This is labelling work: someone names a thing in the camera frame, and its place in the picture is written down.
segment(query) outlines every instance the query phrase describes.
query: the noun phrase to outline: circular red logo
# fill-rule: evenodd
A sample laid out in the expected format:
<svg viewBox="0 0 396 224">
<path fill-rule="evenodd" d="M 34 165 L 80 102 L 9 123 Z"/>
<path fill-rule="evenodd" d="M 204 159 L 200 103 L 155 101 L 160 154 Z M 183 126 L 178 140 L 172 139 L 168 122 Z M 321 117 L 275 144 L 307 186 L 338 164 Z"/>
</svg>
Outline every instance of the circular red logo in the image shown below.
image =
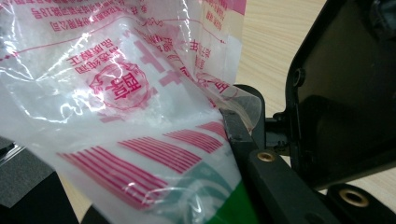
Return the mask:
<svg viewBox="0 0 396 224">
<path fill-rule="evenodd" d="M 145 73 L 134 63 L 113 63 L 97 74 L 90 84 L 104 104 L 119 110 L 139 107 L 149 98 Z"/>
</svg>

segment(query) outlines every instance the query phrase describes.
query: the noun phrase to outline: white plastic bag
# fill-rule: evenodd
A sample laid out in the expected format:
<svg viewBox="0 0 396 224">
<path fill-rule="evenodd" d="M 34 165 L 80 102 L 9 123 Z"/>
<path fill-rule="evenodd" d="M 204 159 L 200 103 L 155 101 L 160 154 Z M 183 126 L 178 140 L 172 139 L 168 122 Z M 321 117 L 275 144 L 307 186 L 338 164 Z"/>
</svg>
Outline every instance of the white plastic bag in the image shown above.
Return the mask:
<svg viewBox="0 0 396 224">
<path fill-rule="evenodd" d="M 218 108 L 260 115 L 230 84 L 241 3 L 3 1 L 0 135 L 115 223 L 210 220 L 240 183 Z"/>
</svg>

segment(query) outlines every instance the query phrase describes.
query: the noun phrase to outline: tabletop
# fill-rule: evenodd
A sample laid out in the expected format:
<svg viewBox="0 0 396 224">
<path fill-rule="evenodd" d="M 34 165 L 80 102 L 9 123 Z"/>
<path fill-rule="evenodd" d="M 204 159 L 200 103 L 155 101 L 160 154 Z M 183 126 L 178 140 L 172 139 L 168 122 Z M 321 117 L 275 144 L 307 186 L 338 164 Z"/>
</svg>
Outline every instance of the tabletop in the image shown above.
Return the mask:
<svg viewBox="0 0 396 224">
<path fill-rule="evenodd" d="M 236 82 L 260 91 L 265 98 L 267 117 L 284 110 L 291 60 L 324 3 L 324 0 L 247 0 Z M 90 201 L 66 180 L 62 181 L 78 219 L 82 219 Z M 367 190 L 396 211 L 396 169 L 350 184 Z"/>
</svg>

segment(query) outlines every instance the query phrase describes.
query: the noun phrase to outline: transparent plastic bag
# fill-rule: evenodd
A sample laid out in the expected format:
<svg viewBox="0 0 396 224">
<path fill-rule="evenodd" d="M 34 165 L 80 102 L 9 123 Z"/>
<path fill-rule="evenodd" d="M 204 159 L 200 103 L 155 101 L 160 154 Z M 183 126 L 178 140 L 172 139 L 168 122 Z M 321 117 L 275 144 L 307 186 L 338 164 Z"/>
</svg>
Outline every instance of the transparent plastic bag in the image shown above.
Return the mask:
<svg viewBox="0 0 396 224">
<path fill-rule="evenodd" d="M 0 135 L 115 223 L 213 220 L 241 180 L 218 108 L 260 115 L 230 84 L 245 3 L 4 1 Z"/>
</svg>

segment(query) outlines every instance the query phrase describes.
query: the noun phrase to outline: striped pattern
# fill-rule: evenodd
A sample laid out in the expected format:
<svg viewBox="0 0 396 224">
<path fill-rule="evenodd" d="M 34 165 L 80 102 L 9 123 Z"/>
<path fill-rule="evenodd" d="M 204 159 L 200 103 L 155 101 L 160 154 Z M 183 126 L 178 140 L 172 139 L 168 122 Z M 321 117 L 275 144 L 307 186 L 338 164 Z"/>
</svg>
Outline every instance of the striped pattern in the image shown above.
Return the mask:
<svg viewBox="0 0 396 224">
<path fill-rule="evenodd" d="M 134 152 L 157 161 L 179 174 L 183 174 L 201 160 L 200 157 L 183 148 L 167 144 L 151 137 L 120 142 Z"/>
<path fill-rule="evenodd" d="M 121 160 L 102 147 L 59 154 L 135 209 L 151 207 L 163 198 L 167 183 Z"/>
<path fill-rule="evenodd" d="M 166 133 L 165 136 L 175 138 L 198 147 L 207 153 L 212 153 L 222 147 L 222 143 L 216 138 L 192 130 L 181 130 L 174 133 Z"/>
<path fill-rule="evenodd" d="M 221 137 L 223 137 L 225 140 L 227 140 L 227 134 L 225 133 L 224 126 L 221 123 L 212 121 L 212 122 L 209 122 L 209 123 L 197 126 L 197 127 L 201 128 L 201 129 L 208 130 L 212 133 L 216 133 L 216 134 L 220 135 Z"/>
</svg>

